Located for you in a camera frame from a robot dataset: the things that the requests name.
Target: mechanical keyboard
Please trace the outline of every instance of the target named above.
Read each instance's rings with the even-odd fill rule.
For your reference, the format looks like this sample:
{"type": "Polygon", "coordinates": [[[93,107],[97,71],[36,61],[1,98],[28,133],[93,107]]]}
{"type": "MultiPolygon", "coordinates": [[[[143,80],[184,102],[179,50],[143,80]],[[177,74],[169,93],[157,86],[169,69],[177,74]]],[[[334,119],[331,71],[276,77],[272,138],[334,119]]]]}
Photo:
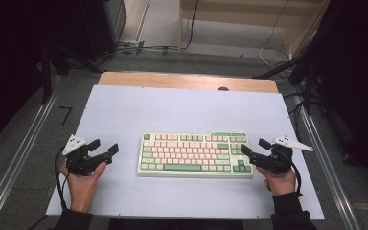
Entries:
{"type": "Polygon", "coordinates": [[[244,132],[145,132],[137,171],[143,176],[250,178],[253,167],[242,144],[249,146],[244,132]]]}

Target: sleeve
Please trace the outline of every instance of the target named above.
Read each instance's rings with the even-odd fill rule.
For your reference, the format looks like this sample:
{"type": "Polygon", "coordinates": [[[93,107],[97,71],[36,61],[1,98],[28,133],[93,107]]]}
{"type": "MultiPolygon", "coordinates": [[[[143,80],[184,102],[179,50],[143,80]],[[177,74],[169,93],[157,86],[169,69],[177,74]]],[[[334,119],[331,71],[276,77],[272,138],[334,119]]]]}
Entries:
{"type": "Polygon", "coordinates": [[[303,211],[297,193],[274,195],[274,211],[271,215],[274,230],[306,230],[317,228],[311,221],[310,213],[303,211]]]}
{"type": "Polygon", "coordinates": [[[51,230],[88,230],[92,216],[92,214],[65,209],[62,211],[56,227],[51,230]]]}

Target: green and white keyboard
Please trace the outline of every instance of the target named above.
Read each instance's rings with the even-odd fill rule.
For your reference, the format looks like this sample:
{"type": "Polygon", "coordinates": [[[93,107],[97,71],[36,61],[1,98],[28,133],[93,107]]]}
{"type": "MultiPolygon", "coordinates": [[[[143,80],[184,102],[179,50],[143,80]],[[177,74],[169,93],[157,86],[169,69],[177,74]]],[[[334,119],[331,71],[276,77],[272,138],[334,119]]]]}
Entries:
{"type": "Polygon", "coordinates": [[[241,151],[244,132],[145,132],[137,171],[143,176],[250,178],[253,167],[241,151]]]}

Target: table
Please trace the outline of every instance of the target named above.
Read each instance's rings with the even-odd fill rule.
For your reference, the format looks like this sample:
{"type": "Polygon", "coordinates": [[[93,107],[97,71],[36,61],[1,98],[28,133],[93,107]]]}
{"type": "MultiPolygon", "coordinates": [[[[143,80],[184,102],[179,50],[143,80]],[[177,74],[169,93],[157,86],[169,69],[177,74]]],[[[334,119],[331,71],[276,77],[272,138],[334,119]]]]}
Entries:
{"type": "MultiPolygon", "coordinates": [[[[101,139],[102,145],[96,153],[106,151],[115,142],[119,143],[120,151],[99,181],[91,212],[125,218],[269,218],[274,210],[271,193],[258,173],[253,179],[141,177],[137,174],[141,133],[149,130],[202,133],[213,131],[212,128],[244,130],[249,133],[254,151],[265,154],[269,152],[258,146],[259,138],[270,140],[285,134],[295,138],[283,98],[271,80],[104,73],[91,92],[76,135],[88,140],[101,139]],[[246,82],[251,89],[262,85],[268,92],[245,92],[246,82]],[[232,91],[217,91],[217,86],[232,91]],[[230,106],[221,106],[228,102],[230,106]]],[[[303,178],[303,208],[310,211],[312,219],[323,219],[300,150],[294,151],[293,160],[303,178]]],[[[64,198],[70,198],[68,188],[65,188],[64,198]]],[[[58,195],[54,193],[47,214],[60,213],[58,195]]]]}
{"type": "MultiPolygon", "coordinates": [[[[302,47],[317,29],[329,0],[202,0],[195,20],[278,28],[288,54],[299,56],[302,47]]],[[[178,49],[181,49],[183,19],[193,19],[196,0],[180,0],[178,49]]]]}

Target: hand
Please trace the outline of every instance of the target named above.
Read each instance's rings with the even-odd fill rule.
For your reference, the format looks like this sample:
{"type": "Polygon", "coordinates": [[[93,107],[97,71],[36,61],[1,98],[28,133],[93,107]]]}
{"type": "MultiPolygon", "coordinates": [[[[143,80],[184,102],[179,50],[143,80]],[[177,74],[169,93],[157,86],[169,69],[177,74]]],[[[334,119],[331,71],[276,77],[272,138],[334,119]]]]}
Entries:
{"type": "Polygon", "coordinates": [[[69,174],[64,162],[59,171],[64,176],[69,174],[67,183],[71,195],[71,210],[81,213],[89,212],[97,189],[97,181],[104,173],[105,168],[106,163],[102,162],[90,175],[75,175],[72,173],[69,174]]]}
{"type": "Polygon", "coordinates": [[[293,170],[275,175],[271,171],[256,167],[256,170],[265,177],[264,184],[270,188],[274,196],[295,192],[295,173],[293,170]]]}

